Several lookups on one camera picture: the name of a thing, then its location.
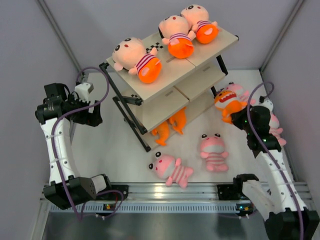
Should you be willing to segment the orange shark plush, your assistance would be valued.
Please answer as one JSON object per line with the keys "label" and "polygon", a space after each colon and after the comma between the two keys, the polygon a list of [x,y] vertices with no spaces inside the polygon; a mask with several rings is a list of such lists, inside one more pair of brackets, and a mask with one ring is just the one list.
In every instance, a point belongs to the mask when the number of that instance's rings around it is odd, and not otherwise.
{"label": "orange shark plush", "polygon": [[168,122],[164,121],[163,123],[158,125],[156,128],[154,128],[151,131],[151,134],[153,136],[158,136],[158,138],[154,140],[157,144],[161,146],[166,146],[167,145],[166,141],[170,136],[170,127]]}
{"label": "orange shark plush", "polygon": [[221,111],[222,121],[229,124],[232,124],[231,114],[241,111],[247,104],[231,90],[223,90],[217,93],[214,98],[214,106]]}

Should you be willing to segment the pink striped frog plush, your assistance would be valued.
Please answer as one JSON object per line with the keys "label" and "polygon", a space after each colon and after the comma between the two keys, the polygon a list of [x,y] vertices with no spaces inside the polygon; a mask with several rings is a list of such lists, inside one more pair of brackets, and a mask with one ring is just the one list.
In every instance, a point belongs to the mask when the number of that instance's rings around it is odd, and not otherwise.
{"label": "pink striped frog plush", "polygon": [[242,102],[248,102],[248,100],[249,100],[249,96],[250,96],[249,91],[245,90],[240,84],[237,84],[237,83],[234,83],[234,82],[230,82],[224,88],[224,90],[232,91],[232,92],[236,93],[236,95],[238,96],[238,98]]}
{"label": "pink striped frog plush", "polygon": [[283,128],[280,127],[278,118],[271,112],[269,121],[269,133],[276,137],[281,147],[287,144],[287,141],[281,137]]}
{"label": "pink striped frog plush", "polygon": [[206,170],[209,172],[227,172],[229,167],[226,158],[229,153],[226,151],[225,142],[219,133],[214,135],[201,135],[200,157],[205,160]]}
{"label": "pink striped frog plush", "polygon": [[155,161],[148,165],[148,169],[153,171],[158,178],[165,180],[167,187],[176,183],[182,189],[188,186],[189,178],[194,173],[192,167],[182,164],[181,158],[175,158],[160,151],[155,153]]}

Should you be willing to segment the black-haired boy doll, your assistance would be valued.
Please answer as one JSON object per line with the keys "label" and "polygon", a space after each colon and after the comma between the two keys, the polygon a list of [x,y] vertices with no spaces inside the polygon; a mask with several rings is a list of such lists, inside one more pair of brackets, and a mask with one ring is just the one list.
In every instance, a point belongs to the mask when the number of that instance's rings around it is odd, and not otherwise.
{"label": "black-haired boy doll", "polygon": [[129,37],[114,48],[113,66],[117,72],[126,70],[130,75],[137,76],[142,83],[150,84],[158,78],[162,70],[157,54],[158,49],[155,46],[147,50],[141,39]]}

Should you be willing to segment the boy doll orange shorts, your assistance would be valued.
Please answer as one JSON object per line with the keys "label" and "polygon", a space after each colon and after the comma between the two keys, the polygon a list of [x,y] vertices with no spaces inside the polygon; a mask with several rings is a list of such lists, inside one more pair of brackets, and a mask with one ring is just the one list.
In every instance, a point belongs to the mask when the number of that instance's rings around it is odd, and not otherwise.
{"label": "boy doll orange shorts", "polygon": [[190,28],[188,21],[180,15],[169,16],[158,25],[162,43],[177,59],[186,59],[194,52],[192,41],[196,34]]}

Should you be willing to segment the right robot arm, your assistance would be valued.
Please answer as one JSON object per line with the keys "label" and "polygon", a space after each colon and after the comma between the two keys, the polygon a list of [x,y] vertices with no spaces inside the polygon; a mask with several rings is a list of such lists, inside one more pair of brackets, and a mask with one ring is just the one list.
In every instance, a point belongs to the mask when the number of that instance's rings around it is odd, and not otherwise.
{"label": "right robot arm", "polygon": [[269,191],[254,174],[233,179],[233,192],[248,198],[264,220],[270,240],[310,240],[320,223],[317,211],[309,210],[299,196],[283,160],[282,148],[270,133],[271,112],[264,106],[247,106],[230,115],[231,123],[246,132],[248,148],[262,168]]}

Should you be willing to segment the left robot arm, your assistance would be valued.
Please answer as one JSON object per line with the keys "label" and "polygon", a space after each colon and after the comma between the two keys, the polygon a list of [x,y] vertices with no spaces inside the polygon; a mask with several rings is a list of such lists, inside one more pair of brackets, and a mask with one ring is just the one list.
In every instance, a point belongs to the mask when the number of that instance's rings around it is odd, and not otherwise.
{"label": "left robot arm", "polygon": [[72,152],[71,123],[97,127],[103,122],[98,101],[94,102],[92,112],[88,109],[93,89],[93,84],[88,82],[77,83],[73,92],[63,83],[45,85],[46,98],[35,111],[49,155],[49,185],[44,187],[43,193],[62,210],[93,201],[97,196],[107,200],[113,194],[105,174],[80,176]]}

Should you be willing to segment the orange shark plush under shelf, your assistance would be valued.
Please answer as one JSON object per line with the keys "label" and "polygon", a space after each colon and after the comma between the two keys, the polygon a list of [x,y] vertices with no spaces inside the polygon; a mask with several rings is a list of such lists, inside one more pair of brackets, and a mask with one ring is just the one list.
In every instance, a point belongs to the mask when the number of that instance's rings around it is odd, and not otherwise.
{"label": "orange shark plush under shelf", "polygon": [[156,128],[154,128],[151,131],[151,134],[153,136],[158,136],[158,138],[154,140],[157,144],[161,146],[166,146],[167,145],[166,141],[170,136],[170,127],[168,122],[164,121],[163,123],[158,125]]}

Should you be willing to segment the beige three-tier shelf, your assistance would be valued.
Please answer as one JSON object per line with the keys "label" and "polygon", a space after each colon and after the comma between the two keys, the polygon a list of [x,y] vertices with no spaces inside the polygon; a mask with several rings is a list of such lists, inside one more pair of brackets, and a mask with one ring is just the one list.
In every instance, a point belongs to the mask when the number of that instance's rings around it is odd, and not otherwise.
{"label": "beige three-tier shelf", "polygon": [[159,32],[143,39],[148,51],[153,47],[158,51],[162,62],[158,79],[142,83],[123,69],[116,74],[129,88],[119,90],[112,79],[110,85],[113,102],[146,152],[158,147],[152,130],[176,112],[186,107],[189,123],[213,105],[215,85],[228,75],[221,54],[238,41],[237,35],[223,30],[209,44],[194,41],[194,54],[178,59],[168,53]]}

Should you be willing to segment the boy doll on shelf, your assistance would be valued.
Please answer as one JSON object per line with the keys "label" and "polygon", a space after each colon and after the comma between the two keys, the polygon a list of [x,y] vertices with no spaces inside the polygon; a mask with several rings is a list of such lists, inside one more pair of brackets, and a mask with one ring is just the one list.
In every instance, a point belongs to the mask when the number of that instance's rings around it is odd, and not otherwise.
{"label": "boy doll on shelf", "polygon": [[207,9],[198,4],[192,4],[180,12],[195,33],[196,39],[201,44],[211,43],[219,34],[220,29],[216,21],[210,21]]}

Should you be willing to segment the pink striped frog plush back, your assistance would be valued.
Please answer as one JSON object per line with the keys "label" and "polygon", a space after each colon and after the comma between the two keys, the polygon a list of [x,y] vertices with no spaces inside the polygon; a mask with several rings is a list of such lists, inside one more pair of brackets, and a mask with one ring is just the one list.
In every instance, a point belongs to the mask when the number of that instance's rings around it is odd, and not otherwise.
{"label": "pink striped frog plush back", "polygon": [[236,93],[236,95],[238,96],[238,98],[242,102],[248,102],[248,100],[249,100],[249,96],[250,96],[249,91],[245,90],[240,84],[237,84],[237,83],[234,83],[234,82],[230,82],[224,88],[224,90],[232,91],[232,92]]}

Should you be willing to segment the pink striped frog plush front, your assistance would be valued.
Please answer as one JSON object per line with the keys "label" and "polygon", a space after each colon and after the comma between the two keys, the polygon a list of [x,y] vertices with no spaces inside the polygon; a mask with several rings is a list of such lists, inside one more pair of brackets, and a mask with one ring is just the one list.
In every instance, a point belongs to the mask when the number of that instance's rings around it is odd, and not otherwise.
{"label": "pink striped frog plush front", "polygon": [[189,178],[194,173],[192,167],[182,164],[181,158],[175,158],[160,151],[155,153],[155,161],[148,165],[148,169],[153,171],[158,178],[165,180],[167,187],[176,183],[182,189],[188,186]]}

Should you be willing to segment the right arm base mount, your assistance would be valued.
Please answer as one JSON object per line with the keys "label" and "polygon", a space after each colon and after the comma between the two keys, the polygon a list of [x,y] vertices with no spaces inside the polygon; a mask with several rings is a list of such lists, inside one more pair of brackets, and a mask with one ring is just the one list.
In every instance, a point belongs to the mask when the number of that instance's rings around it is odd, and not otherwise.
{"label": "right arm base mount", "polygon": [[248,198],[233,184],[217,185],[218,199],[220,201],[247,200]]}

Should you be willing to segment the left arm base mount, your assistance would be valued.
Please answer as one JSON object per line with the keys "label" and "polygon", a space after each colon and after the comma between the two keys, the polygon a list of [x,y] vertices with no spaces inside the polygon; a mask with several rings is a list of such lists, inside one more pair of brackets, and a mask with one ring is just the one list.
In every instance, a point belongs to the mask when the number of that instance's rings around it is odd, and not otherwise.
{"label": "left arm base mount", "polygon": [[96,194],[95,198],[89,197],[87,201],[120,201],[122,199],[121,193],[123,195],[123,199],[125,200],[129,194],[129,185],[127,184],[113,184],[109,193],[105,193],[108,189],[104,189],[103,191]]}

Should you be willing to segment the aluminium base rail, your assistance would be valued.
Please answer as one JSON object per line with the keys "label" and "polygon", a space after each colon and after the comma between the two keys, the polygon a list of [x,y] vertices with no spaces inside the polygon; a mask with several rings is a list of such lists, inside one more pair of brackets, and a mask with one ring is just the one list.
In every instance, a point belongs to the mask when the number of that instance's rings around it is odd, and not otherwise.
{"label": "aluminium base rail", "polygon": [[218,190],[218,186],[222,184],[194,182],[182,189],[177,184],[166,186],[164,183],[134,182],[126,184],[128,190],[124,193],[131,201],[214,200],[222,193]]}

